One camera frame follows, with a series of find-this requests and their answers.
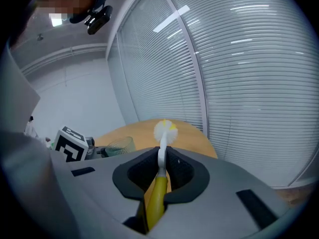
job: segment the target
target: horizontal blind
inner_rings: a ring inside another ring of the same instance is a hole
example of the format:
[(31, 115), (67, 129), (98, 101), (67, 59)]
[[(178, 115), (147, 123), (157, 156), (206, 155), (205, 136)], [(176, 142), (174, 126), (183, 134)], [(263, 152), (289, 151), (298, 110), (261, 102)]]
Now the horizontal blind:
[(199, 60), (220, 159), (288, 186), (319, 140), (318, 40), (291, 0), (173, 0)]
[(114, 93), (119, 104), (125, 124), (138, 122), (132, 98), (126, 83), (125, 74), (123, 71), (121, 56), (118, 48), (117, 36), (115, 36), (112, 47), (108, 56), (108, 65), (110, 76), (112, 79)]
[[(202, 130), (195, 72), (165, 0), (140, 0), (119, 31), (121, 58), (140, 120), (177, 119)], [(163, 26), (159, 32), (155, 28)]]

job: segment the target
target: brush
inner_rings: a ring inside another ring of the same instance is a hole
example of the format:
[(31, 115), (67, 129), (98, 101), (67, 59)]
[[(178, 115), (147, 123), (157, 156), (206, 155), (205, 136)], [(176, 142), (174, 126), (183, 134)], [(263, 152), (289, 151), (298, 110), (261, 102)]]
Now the brush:
[(148, 207), (146, 209), (146, 218), (149, 230), (159, 221), (164, 214), (164, 195), (167, 191), (166, 177), (166, 147), (172, 144), (177, 138), (178, 130), (176, 125), (169, 120), (161, 120), (154, 128), (154, 137), (159, 141), (158, 166), (159, 171), (155, 179)]

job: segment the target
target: wooden floor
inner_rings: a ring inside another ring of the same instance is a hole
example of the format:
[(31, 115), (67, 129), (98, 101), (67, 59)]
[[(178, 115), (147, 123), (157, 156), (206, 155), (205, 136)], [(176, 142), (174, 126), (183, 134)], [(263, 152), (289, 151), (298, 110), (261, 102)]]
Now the wooden floor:
[(289, 204), (290, 207), (293, 207), (307, 201), (314, 189), (315, 184), (310, 184), (293, 189), (279, 189), (276, 190), (276, 192)]

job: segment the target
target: round table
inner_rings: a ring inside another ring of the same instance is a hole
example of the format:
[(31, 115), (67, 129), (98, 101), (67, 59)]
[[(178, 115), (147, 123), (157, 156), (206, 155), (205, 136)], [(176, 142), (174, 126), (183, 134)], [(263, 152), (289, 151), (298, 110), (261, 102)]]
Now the round table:
[[(130, 136), (133, 138), (136, 150), (145, 149), (149, 147), (159, 146), (160, 144), (154, 139), (154, 127), (160, 119), (150, 119), (120, 127), (112, 132), (95, 140), (95, 146), (105, 146), (114, 140)], [(177, 139), (171, 144), (172, 147), (194, 151), (206, 156), (217, 158), (214, 147), (204, 134), (189, 123), (171, 119), (177, 129)], [(168, 177), (167, 192), (171, 191), (169, 175)], [(150, 185), (145, 193), (145, 205), (147, 206), (151, 192), (154, 187), (155, 180)]]

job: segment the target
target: transparent container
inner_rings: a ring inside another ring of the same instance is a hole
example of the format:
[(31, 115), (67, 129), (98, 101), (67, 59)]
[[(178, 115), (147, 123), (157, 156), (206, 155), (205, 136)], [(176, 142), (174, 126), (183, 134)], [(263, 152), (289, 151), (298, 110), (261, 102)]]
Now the transparent container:
[(136, 151), (133, 138), (130, 136), (117, 139), (105, 147), (109, 157)]

